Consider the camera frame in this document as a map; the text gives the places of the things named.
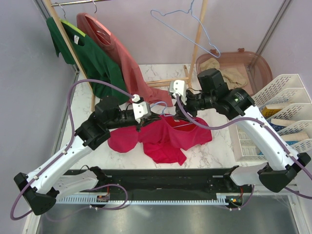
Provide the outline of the magenta t shirt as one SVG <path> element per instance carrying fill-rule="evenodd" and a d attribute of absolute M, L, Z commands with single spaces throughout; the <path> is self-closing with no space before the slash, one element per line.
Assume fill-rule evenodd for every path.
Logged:
<path fill-rule="evenodd" d="M 157 164 L 182 165 L 187 159 L 182 150 L 213 140 L 210 130 L 171 116 L 161 116 L 160 120 L 142 127 L 139 132 L 130 126 L 116 129 L 110 135 L 108 145 L 112 150 L 127 153 L 141 143 L 144 153 Z"/>

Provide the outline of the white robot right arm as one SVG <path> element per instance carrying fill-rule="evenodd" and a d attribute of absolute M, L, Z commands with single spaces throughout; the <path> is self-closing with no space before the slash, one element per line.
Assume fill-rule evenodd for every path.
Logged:
<path fill-rule="evenodd" d="M 282 139 L 244 89 L 229 89 L 217 69 L 205 70 L 197 79 L 201 87 L 197 94 L 188 90 L 183 80 L 171 82 L 169 92 L 176 99 L 176 118 L 183 118 L 205 130 L 221 130 L 235 124 L 250 137 L 266 159 L 265 163 L 256 166 L 232 167 L 223 179 L 227 191 L 234 192 L 244 185 L 263 185 L 278 193 L 286 189 L 300 171 L 312 176 L 306 169 L 311 157 L 299 153 Z M 208 109 L 224 115 L 228 123 L 212 127 L 197 122 L 197 112 Z"/>

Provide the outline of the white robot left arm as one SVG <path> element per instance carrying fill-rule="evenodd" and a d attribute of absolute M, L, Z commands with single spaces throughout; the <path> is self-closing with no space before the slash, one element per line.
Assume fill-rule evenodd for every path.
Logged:
<path fill-rule="evenodd" d="M 152 112 L 149 103 L 142 98 L 133 103 L 131 109 L 121 110 L 116 97 L 104 97 L 62 149 L 37 169 L 27 174 L 18 173 L 14 177 L 20 190 L 19 196 L 26 200 L 35 215 L 42 215 L 65 196 L 84 190 L 105 190 L 107 180 L 98 167 L 66 180 L 60 177 L 107 141 L 111 129 L 133 126 L 139 131 L 141 127 L 158 120 L 160 115 Z"/>

